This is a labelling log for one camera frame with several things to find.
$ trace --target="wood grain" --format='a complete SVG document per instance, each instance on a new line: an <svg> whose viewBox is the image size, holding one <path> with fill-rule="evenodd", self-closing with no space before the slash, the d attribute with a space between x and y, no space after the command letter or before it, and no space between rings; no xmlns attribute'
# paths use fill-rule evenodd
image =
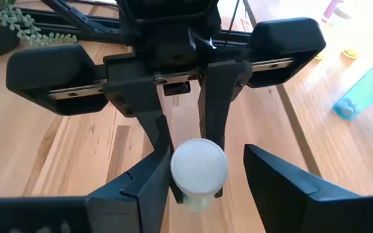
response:
<svg viewBox="0 0 373 233"><path fill-rule="evenodd" d="M257 21L289 16L320 17L316 1L247 1ZM373 105L355 120L339 118L332 106L372 66L373 53L354 61L333 50L278 86L309 171L359 194L373 194Z"/></svg>
<svg viewBox="0 0 373 233"><path fill-rule="evenodd" d="M101 7L86 10L115 16ZM223 18L223 27L229 19ZM248 25L240 19L234 29ZM122 45L80 44L95 63L102 63L105 55L130 51ZM0 56L0 197L85 195L152 151L137 120L124 118L111 104L99 113L60 117L8 92L5 69L11 54ZM189 94L163 96L160 87L158 92L174 146L199 137L198 83L192 83ZM225 136L229 177L224 196L208 210L193 213L177 205L170 192L162 232L265 232L243 168L246 143L306 169L276 87L245 88L231 104Z"/></svg>

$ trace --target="potted plant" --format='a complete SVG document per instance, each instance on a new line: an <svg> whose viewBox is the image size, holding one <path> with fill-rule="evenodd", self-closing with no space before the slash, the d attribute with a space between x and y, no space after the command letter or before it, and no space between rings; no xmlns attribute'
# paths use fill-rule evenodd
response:
<svg viewBox="0 0 373 233"><path fill-rule="evenodd" d="M0 55L15 49L20 39L27 40L33 46L46 46L53 43L74 43L76 36L70 34L41 34L30 15L23 15L14 8L15 0L0 0Z"/></svg>

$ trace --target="pink object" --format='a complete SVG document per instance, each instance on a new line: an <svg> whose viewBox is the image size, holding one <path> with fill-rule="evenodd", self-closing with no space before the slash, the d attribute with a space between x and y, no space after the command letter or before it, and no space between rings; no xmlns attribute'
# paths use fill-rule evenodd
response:
<svg viewBox="0 0 373 233"><path fill-rule="evenodd" d="M342 3L342 2L343 2L343 0L332 0L332 2L330 2L330 4L329 4L328 8L326 8L326 10L323 13L323 20L327 21L329 19L329 17L332 15L333 11L335 10L336 5L338 3Z"/></svg>

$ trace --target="wooden table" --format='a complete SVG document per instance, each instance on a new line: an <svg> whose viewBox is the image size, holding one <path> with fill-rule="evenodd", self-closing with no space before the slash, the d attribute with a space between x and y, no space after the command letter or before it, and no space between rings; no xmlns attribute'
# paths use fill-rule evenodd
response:
<svg viewBox="0 0 373 233"><path fill-rule="evenodd" d="M245 0L245 5L255 21L265 21L321 17L329 2ZM278 86L309 171L363 195L373 194L373 105L352 121L339 118L332 106L372 62L371 54L353 61L336 51Z"/></svg>
<svg viewBox="0 0 373 233"><path fill-rule="evenodd" d="M17 4L47 9L35 0L19 0ZM110 8L75 6L86 14L117 17ZM228 25L228 17L224 17L223 26ZM245 20L238 20L234 29L244 30L244 25ZM106 55L130 50L123 45L79 43L95 63L102 63ZM0 197L86 195L151 152L137 120L124 118L110 104L99 113L60 117L9 92L5 70L12 53L0 56ZM199 137L198 94L198 84L192 83L189 94L162 96L175 147ZM170 193L163 232L264 232L245 178L246 143L306 169L277 88L245 88L231 104L227 121L229 177L224 196L208 210L192 213L175 204Z"/></svg>

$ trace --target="succulent plant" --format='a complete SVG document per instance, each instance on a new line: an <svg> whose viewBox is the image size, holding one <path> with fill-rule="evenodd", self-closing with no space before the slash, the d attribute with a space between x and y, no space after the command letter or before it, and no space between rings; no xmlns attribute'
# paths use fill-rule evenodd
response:
<svg viewBox="0 0 373 233"><path fill-rule="evenodd" d="M76 36L70 34L41 34L41 29L34 25L35 20L30 15L23 15L22 11L14 8L16 0L0 0L0 27L8 27L17 31L17 37L26 39L30 45L44 46L53 43L74 43Z"/></svg>

